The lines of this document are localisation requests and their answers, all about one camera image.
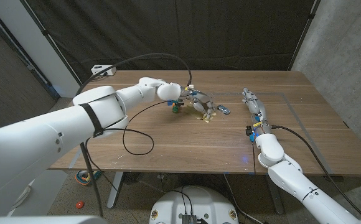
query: black strap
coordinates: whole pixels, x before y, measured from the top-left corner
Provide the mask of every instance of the black strap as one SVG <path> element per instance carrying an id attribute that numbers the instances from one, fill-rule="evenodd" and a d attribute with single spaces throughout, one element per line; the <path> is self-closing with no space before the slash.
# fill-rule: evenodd
<path id="1" fill-rule="evenodd" d="M 89 118 L 92 121 L 93 126 L 95 127 L 95 132 L 93 133 L 93 137 L 102 135 L 104 130 L 101 127 L 99 119 L 96 116 L 95 112 L 93 111 L 92 107 L 89 106 L 88 103 L 82 103 L 82 104 L 80 104 L 80 106 L 82 106 L 83 109 L 87 112 L 87 114 L 89 115 Z"/>
<path id="2" fill-rule="evenodd" d="M 309 15 L 307 15 L 307 18 L 308 19 L 313 19 L 313 18 L 315 18 L 315 13 L 310 13 Z"/>

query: green object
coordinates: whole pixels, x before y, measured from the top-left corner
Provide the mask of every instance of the green object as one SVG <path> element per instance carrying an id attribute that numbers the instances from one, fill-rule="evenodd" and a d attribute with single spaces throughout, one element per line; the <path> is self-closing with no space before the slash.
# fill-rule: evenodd
<path id="1" fill-rule="evenodd" d="M 178 106 L 173 106 L 172 107 L 172 112 L 173 113 L 178 113 L 179 112 L 179 107 Z"/>

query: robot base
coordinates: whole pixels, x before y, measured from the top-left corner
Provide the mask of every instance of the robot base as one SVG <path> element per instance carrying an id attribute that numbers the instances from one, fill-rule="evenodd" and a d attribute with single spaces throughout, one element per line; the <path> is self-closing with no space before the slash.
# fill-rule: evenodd
<path id="1" fill-rule="evenodd" d="M 153 206 L 150 213 L 149 224 L 182 224 L 185 206 L 182 194 L 171 191 L 162 196 Z M 185 186 L 183 193 L 189 196 L 192 202 L 195 219 L 203 219 L 208 224 L 238 224 L 235 207 L 220 193 L 201 186 Z M 184 195 L 187 214 L 191 214 L 189 199 Z"/>

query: cable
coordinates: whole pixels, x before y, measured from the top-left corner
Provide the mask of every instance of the cable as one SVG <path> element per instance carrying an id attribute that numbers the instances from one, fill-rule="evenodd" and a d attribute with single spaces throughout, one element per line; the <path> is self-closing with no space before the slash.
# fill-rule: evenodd
<path id="1" fill-rule="evenodd" d="M 283 127 L 283 126 L 278 126 L 278 125 L 272 125 L 272 129 L 284 129 L 286 131 L 289 131 L 291 133 L 293 133 L 294 135 L 296 135 L 300 140 L 302 140 L 306 146 L 309 148 L 309 150 L 311 151 L 311 153 L 313 154 L 313 156 L 315 157 L 317 163 L 320 165 L 320 167 L 322 168 L 322 170 L 326 173 L 326 176 L 330 179 L 330 181 L 332 182 L 332 184 L 334 185 L 334 187 L 336 187 L 336 189 L 338 190 L 338 192 L 340 192 L 340 194 L 346 199 L 346 201 L 348 201 L 350 203 L 351 206 L 353 206 L 353 208 L 359 212 L 359 214 L 361 215 L 361 211 L 360 209 L 341 191 L 341 189 L 338 187 L 338 185 L 334 182 L 334 180 L 331 178 L 330 174 L 328 173 L 328 171 L 326 170 L 326 168 L 324 168 L 322 162 L 320 161 L 320 159 L 317 157 L 316 153 L 313 151 L 313 148 L 311 147 L 311 145 L 302 137 L 300 136 L 298 133 L 296 133 L 295 131 Z"/>
<path id="2" fill-rule="evenodd" d="M 137 130 L 133 130 L 133 129 L 127 129 L 127 128 L 105 128 L 105 131 L 116 131 L 116 130 L 118 130 L 118 131 L 122 131 L 122 130 L 124 130 L 124 131 L 132 131 L 132 132 L 135 132 L 135 133 L 138 133 L 138 134 L 142 134 L 142 135 L 147 136 L 147 137 L 150 138 L 150 140 L 151 140 L 151 142 L 152 142 L 152 146 L 151 146 L 151 149 L 150 149 L 148 152 L 145 152 L 145 153 L 139 153 L 139 154 L 133 153 L 133 152 L 129 151 L 128 148 L 127 148 L 127 147 L 125 146 L 125 144 L 124 144 L 125 150 L 126 150 L 127 152 L 129 152 L 130 154 L 135 155 L 135 156 L 142 156 L 142 155 L 149 154 L 149 153 L 154 149 L 154 139 L 153 139 L 150 135 L 148 135 L 148 134 L 146 134 L 146 133 L 143 133 L 143 132 L 137 131 Z"/>
<path id="3" fill-rule="evenodd" d="M 145 110 L 147 110 L 147 109 L 149 109 L 149 108 L 152 108 L 153 106 L 159 105 L 159 104 L 161 104 L 161 103 L 167 103 L 167 101 L 162 101 L 162 102 L 160 102 L 160 103 L 153 104 L 153 105 L 148 106 L 147 108 L 141 110 L 140 112 L 138 112 L 137 114 L 135 114 L 135 115 L 130 119 L 130 121 L 128 122 L 128 124 L 125 126 L 125 128 L 124 128 L 124 133 L 123 133 L 123 146 L 124 146 L 125 150 L 126 150 L 127 152 L 129 152 L 130 154 L 135 155 L 135 156 L 142 156 L 142 155 L 149 154 L 149 153 L 153 150 L 153 147 L 154 147 L 153 138 L 150 137 L 150 135 L 148 135 L 148 134 L 141 133 L 141 134 L 143 134 L 143 135 L 148 136 L 148 137 L 151 139 L 151 141 L 153 142 L 153 147 L 150 149 L 149 152 L 146 152 L 146 153 L 140 153 L 140 154 L 138 154 L 138 153 L 133 153 L 133 152 L 129 151 L 128 148 L 125 146 L 125 131 L 126 131 L 126 128 L 128 127 L 128 125 L 130 124 L 130 122 L 131 122 L 137 115 L 139 115 L 139 114 L 142 113 L 143 111 L 145 111 Z"/>
<path id="4" fill-rule="evenodd" d="M 122 64 L 125 64 L 125 63 L 128 63 L 130 61 L 133 61 L 133 60 L 137 60 L 137 59 L 141 59 L 141 58 L 171 58 L 171 59 L 176 59 L 180 62 L 182 62 L 182 64 L 185 65 L 185 67 L 187 68 L 187 71 L 189 72 L 189 81 L 187 82 L 187 85 L 186 86 L 189 86 L 191 83 L 192 83 L 192 72 L 190 71 L 190 68 L 189 66 L 186 64 L 186 62 L 184 62 L 180 57 L 176 56 L 176 55 L 171 55 L 171 54 L 165 54 L 165 53 L 151 53 L 151 54 L 144 54 L 144 55 L 139 55 L 139 56 L 136 56 L 136 57 L 133 57 L 133 58 L 129 58 L 129 59 L 126 59 L 124 61 L 121 61 L 121 62 L 118 62 L 118 63 L 115 63 L 114 65 L 110 66 L 110 67 L 107 67 L 105 69 L 103 69 L 102 71 L 92 75 L 89 79 L 87 79 L 85 81 L 85 83 L 83 83 L 80 88 L 78 89 L 77 93 L 75 94 L 76 96 L 78 94 L 81 93 L 81 91 L 86 87 L 86 85 L 88 83 L 91 82 L 91 80 L 93 80 L 95 77 L 97 77 L 98 75 L 114 68 L 114 67 L 118 67 Z"/>
<path id="5" fill-rule="evenodd" d="M 110 183 L 110 185 L 118 192 L 118 189 L 114 186 L 114 184 L 107 178 L 107 176 L 105 175 L 105 173 L 100 169 L 100 167 L 98 167 L 93 161 L 92 161 L 92 158 L 91 158 L 91 155 L 89 154 L 89 151 L 88 151 L 88 141 L 89 141 L 90 138 L 88 138 L 86 141 L 85 141 L 85 150 L 87 152 L 87 155 L 88 155 L 88 158 L 90 160 L 90 162 L 101 172 L 102 176 L 107 180 L 107 182 Z M 139 223 L 138 219 L 133 215 L 133 213 L 131 212 L 131 210 L 128 208 L 129 212 L 131 213 L 131 215 L 134 217 L 134 219 L 136 220 L 136 223 Z"/>
<path id="6" fill-rule="evenodd" d="M 81 91 L 86 87 L 86 85 L 88 83 L 90 83 L 92 80 L 94 80 L 97 76 L 101 75 L 102 73 L 105 73 L 107 72 L 108 70 L 114 68 L 114 67 L 118 67 L 124 63 L 127 63 L 127 62 L 130 62 L 130 61 L 133 61 L 133 60 L 137 60 L 137 59 L 140 59 L 140 58 L 174 58 L 174 59 L 177 59 L 179 60 L 180 62 L 182 62 L 186 68 L 187 68 L 187 71 L 189 72 L 189 81 L 187 82 L 187 86 L 189 86 L 191 83 L 192 83 L 192 72 L 190 71 L 190 68 L 189 66 L 181 59 L 179 58 L 178 56 L 175 56 L 175 55 L 171 55 L 171 54 L 162 54 L 162 53 L 151 53 L 151 54 L 144 54 L 144 55 L 140 55 L 140 56 L 136 56 L 136 57 L 133 57 L 133 58 L 129 58 L 129 59 L 126 59 L 126 60 L 123 60 L 121 62 L 118 62 L 110 67 L 107 67 L 105 69 L 103 69 L 102 71 L 92 75 L 89 79 L 86 80 L 85 83 L 83 83 L 80 88 L 77 90 L 75 96 L 79 95 L 81 93 Z M 125 128 L 108 128 L 108 129 L 105 129 L 105 130 L 124 130 L 124 131 L 132 131 L 132 132 L 136 132 L 136 133 L 139 133 L 139 134 L 143 134 L 147 137 L 149 137 L 152 141 L 152 148 L 150 149 L 150 151 L 148 151 L 147 153 L 143 153 L 143 154 L 135 154 L 135 153 L 132 153 L 130 152 L 126 146 L 125 146 L 125 143 L 124 143 L 124 139 L 123 139 L 123 143 L 124 143 L 124 148 L 125 150 L 127 150 L 130 154 L 133 154 L 133 155 L 146 155 L 148 153 L 150 153 L 153 148 L 154 148 L 154 140 L 153 138 L 148 135 L 148 134 L 145 134 L 145 133 L 142 133 L 140 131 L 136 131 L 136 130 L 132 130 L 132 129 L 125 129 Z M 91 167 L 91 163 L 90 163 L 90 157 L 88 156 L 88 151 L 84 145 L 84 143 L 81 143 L 80 144 L 80 147 L 81 147 L 81 151 L 82 151 L 82 154 L 83 154 L 83 157 L 84 157 L 84 160 L 85 160 L 85 164 L 87 165 L 87 168 L 88 168 L 88 172 L 89 172 L 89 175 L 91 177 L 91 181 L 92 181 L 92 185 L 93 185 L 93 188 L 95 190 L 95 195 L 96 195 L 96 199 L 98 201 L 98 206 L 99 206 L 99 213 L 100 213 L 100 216 L 103 217 L 103 208 L 101 206 L 101 198 L 100 198 L 100 194 L 99 194 L 99 190 L 98 190 L 98 186 L 96 184 L 96 180 L 95 180 L 95 176 L 93 175 L 93 171 L 92 171 L 92 167 Z"/>
<path id="7" fill-rule="evenodd" d="M 166 192 L 165 190 L 164 190 L 164 184 L 162 183 L 162 173 L 160 173 L 160 180 L 161 180 L 161 187 L 162 187 L 162 192 L 163 193 L 168 193 L 168 192 Z M 183 197 L 183 195 L 185 195 L 186 197 L 187 197 L 187 199 L 189 199 L 189 202 L 190 202 L 190 214 L 191 215 L 193 215 L 193 206 L 192 206 L 192 201 L 190 200 L 190 197 L 187 195 L 187 194 L 185 194 L 185 193 L 183 193 L 183 187 L 184 186 L 182 186 L 182 191 L 180 192 L 180 191 L 178 191 L 178 190 L 170 190 L 170 192 L 178 192 L 178 193 L 181 193 L 182 194 L 182 199 L 183 199 L 183 205 L 185 206 L 185 215 L 187 215 L 187 209 L 186 209 L 186 203 L 185 203 L 185 198 Z"/>
<path id="8" fill-rule="evenodd" d="M 91 161 L 91 163 L 101 172 L 101 174 L 103 175 L 103 177 L 105 177 L 105 179 L 111 184 L 111 186 L 118 192 L 118 189 L 113 185 L 113 183 L 107 178 L 107 176 L 105 175 L 105 173 L 100 169 L 100 167 L 98 167 L 92 160 L 91 155 L 89 154 L 88 151 L 88 141 L 90 138 L 87 139 L 87 141 L 85 141 L 85 149 L 87 150 L 87 154 L 88 154 L 88 158 Z"/>
<path id="9" fill-rule="evenodd" d="M 170 192 L 171 192 L 171 191 L 181 193 L 182 195 L 185 195 L 185 196 L 187 197 L 187 199 L 189 199 L 189 203 L 190 203 L 190 214 L 193 215 L 193 206 L 192 206 L 192 201 L 190 200 L 190 197 L 189 197 L 187 194 L 185 194 L 185 193 L 183 193 L 183 192 L 180 192 L 180 191 L 178 191 L 178 190 L 170 190 Z"/>
<path id="10" fill-rule="evenodd" d="M 253 157 L 254 157 L 254 174 L 256 174 L 256 170 L 255 170 L 255 150 L 254 150 L 254 142 L 251 142 L 253 145 Z"/>
<path id="11" fill-rule="evenodd" d="M 256 218 L 254 218 L 254 217 L 252 217 L 251 215 L 243 212 L 243 210 L 240 209 L 240 207 L 238 206 L 238 204 L 237 204 L 237 202 L 236 202 L 236 198 L 235 198 L 235 196 L 233 195 L 232 188 L 230 187 L 230 184 L 229 184 L 228 179 L 226 178 L 226 175 L 223 174 L 223 176 L 224 176 L 224 178 L 225 178 L 225 180 L 226 180 L 226 183 L 228 184 L 228 188 L 229 188 L 229 190 L 230 190 L 230 193 L 232 193 L 233 201 L 235 202 L 236 208 L 240 211 L 240 213 L 243 214 L 245 217 L 248 217 L 248 218 L 256 221 L 256 222 L 259 223 L 259 224 L 263 224 L 261 221 L 257 220 Z"/>
<path id="12" fill-rule="evenodd" d="M 182 194 L 183 204 L 186 205 L 186 204 L 185 204 L 185 198 L 183 197 L 183 188 L 184 188 L 184 187 L 185 187 L 185 186 L 183 185 L 182 188 L 180 189 L 180 193 Z"/>
<path id="13" fill-rule="evenodd" d="M 99 194 L 98 186 L 96 184 L 95 176 L 93 175 L 93 170 L 92 170 L 91 163 L 89 161 L 87 149 L 86 149 L 84 143 L 81 143 L 80 147 L 81 147 L 81 151 L 83 154 L 83 158 L 85 160 L 85 164 L 87 165 L 87 168 L 88 168 L 89 176 L 91 177 L 93 189 L 95 190 L 96 199 L 98 201 L 99 214 L 103 218 L 103 208 L 101 206 L 100 194 Z"/>

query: wooden table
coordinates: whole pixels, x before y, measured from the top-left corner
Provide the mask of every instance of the wooden table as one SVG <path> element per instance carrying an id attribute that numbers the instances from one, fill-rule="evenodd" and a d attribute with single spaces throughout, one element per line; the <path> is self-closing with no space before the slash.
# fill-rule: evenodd
<path id="1" fill-rule="evenodd" d="M 245 134 L 251 119 L 248 108 L 241 102 L 241 92 L 247 87 L 264 103 L 269 124 L 291 128 L 306 138 L 330 173 L 361 176 L 361 142 L 301 72 L 193 71 L 192 74 L 195 88 L 212 96 L 216 105 L 226 106 L 231 111 L 229 115 L 217 112 L 206 123 L 187 113 L 174 114 L 166 103 L 155 106 L 128 126 L 154 138 L 155 146 L 150 154 L 128 154 L 122 145 L 122 133 L 118 133 L 89 142 L 94 162 L 103 170 L 113 171 L 253 174 L 255 166 L 257 174 L 266 174 L 267 169 L 256 159 L 260 150 L 255 147 L 253 152 Z M 135 85 L 141 77 L 160 78 L 184 86 L 189 75 L 185 71 L 118 71 L 113 77 L 90 83 L 85 90 L 102 85 L 118 90 Z M 138 105 L 128 113 L 129 117 L 151 104 Z M 273 130 L 273 134 L 305 174 L 323 174 L 300 139 L 281 129 Z M 137 153 L 151 147 L 148 138 L 136 133 L 126 133 L 125 142 L 129 150 Z M 86 166 L 77 147 L 51 169 L 85 170 Z"/>

